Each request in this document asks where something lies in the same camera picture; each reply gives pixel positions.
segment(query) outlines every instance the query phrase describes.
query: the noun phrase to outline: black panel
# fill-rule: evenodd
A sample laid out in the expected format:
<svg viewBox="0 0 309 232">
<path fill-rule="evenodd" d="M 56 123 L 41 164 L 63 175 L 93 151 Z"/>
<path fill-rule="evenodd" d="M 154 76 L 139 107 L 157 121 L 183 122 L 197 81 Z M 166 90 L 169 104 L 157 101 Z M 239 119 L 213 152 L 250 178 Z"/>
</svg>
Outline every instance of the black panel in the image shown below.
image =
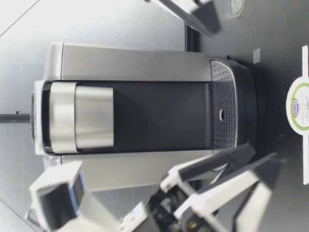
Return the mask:
<svg viewBox="0 0 309 232">
<path fill-rule="evenodd" d="M 78 84 L 114 89 L 114 147 L 80 152 L 212 148 L 212 128 L 206 125 L 206 119 L 212 117 L 211 110 L 205 108 L 210 105 L 206 102 L 212 101 L 211 93 L 205 90 L 207 83 L 82 81 Z"/>
</svg>

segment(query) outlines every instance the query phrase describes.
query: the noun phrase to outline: stainless steel panel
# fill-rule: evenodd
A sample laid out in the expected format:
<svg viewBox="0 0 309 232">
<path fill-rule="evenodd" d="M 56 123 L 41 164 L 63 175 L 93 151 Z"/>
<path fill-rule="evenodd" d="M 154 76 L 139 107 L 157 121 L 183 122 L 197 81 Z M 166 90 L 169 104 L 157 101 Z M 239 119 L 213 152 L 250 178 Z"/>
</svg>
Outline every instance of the stainless steel panel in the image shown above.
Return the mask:
<svg viewBox="0 0 309 232">
<path fill-rule="evenodd" d="M 77 86 L 75 90 L 76 146 L 113 146 L 113 90 Z"/>
<path fill-rule="evenodd" d="M 211 81 L 210 59 L 202 53 L 64 43 L 61 79 Z"/>
<path fill-rule="evenodd" d="M 212 156 L 212 150 L 65 155 L 62 163 L 83 162 L 82 171 L 90 191 L 157 185 L 174 165 Z M 213 172 L 197 178 L 213 178 Z"/>
<path fill-rule="evenodd" d="M 75 87 L 74 82 L 55 82 L 49 99 L 49 131 L 55 153 L 76 153 L 75 144 Z"/>
<path fill-rule="evenodd" d="M 238 105 L 236 83 L 232 70 L 225 64 L 211 62 L 213 81 L 214 149 L 236 147 L 238 136 Z"/>
<path fill-rule="evenodd" d="M 63 43 L 50 46 L 44 66 L 43 80 L 61 79 Z"/>
</svg>

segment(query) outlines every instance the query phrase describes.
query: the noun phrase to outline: white label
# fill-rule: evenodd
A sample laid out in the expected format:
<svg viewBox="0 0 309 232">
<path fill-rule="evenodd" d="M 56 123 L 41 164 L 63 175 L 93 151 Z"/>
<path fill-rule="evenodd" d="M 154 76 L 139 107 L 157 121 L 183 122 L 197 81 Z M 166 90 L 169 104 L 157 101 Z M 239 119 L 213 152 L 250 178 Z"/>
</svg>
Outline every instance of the white label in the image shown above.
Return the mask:
<svg viewBox="0 0 309 232">
<path fill-rule="evenodd" d="M 309 86 L 301 86 L 294 95 L 293 117 L 298 125 L 309 127 Z"/>
</svg>

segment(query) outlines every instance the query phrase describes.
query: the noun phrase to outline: label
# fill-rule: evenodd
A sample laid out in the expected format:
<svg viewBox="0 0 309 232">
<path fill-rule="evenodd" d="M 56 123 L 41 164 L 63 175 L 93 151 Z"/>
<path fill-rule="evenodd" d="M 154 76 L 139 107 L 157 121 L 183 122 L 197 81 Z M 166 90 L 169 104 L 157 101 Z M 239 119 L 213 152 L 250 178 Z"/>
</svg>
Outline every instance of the label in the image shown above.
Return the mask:
<svg viewBox="0 0 309 232">
<path fill-rule="evenodd" d="M 309 130 L 309 83 L 299 84 L 291 96 L 291 118 L 295 126 Z"/>
</svg>

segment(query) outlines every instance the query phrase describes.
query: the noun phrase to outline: small white tag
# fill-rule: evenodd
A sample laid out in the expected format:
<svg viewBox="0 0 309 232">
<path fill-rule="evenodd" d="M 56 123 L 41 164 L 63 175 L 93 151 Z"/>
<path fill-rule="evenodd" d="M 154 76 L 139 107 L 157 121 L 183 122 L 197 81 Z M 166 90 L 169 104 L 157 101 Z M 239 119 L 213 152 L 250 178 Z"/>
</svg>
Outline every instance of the small white tag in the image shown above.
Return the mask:
<svg viewBox="0 0 309 232">
<path fill-rule="evenodd" d="M 261 49 L 258 48 L 253 51 L 253 64 L 261 62 Z"/>
</svg>

